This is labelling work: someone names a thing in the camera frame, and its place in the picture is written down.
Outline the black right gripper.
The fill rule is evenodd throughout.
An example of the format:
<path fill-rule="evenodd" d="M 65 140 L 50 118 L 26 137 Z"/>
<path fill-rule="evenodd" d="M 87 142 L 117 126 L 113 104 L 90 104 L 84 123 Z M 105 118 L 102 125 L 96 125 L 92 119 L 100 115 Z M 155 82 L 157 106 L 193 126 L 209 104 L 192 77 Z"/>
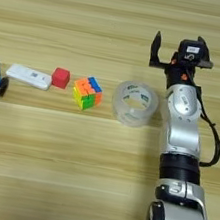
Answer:
<path fill-rule="evenodd" d="M 211 69 L 213 67 L 213 63 L 210 62 L 209 49 L 204 38 L 198 37 L 200 48 L 197 57 L 197 64 L 192 64 L 190 61 L 179 62 L 177 59 L 177 52 L 174 52 L 169 63 L 161 62 L 158 56 L 158 51 L 161 45 L 161 39 L 161 33 L 157 32 L 151 44 L 151 56 L 149 65 L 153 68 L 159 68 L 164 70 L 167 79 L 167 88 L 170 88 L 173 85 L 177 84 L 194 86 L 194 75 L 196 72 L 196 68 L 199 67 L 201 69 Z"/>

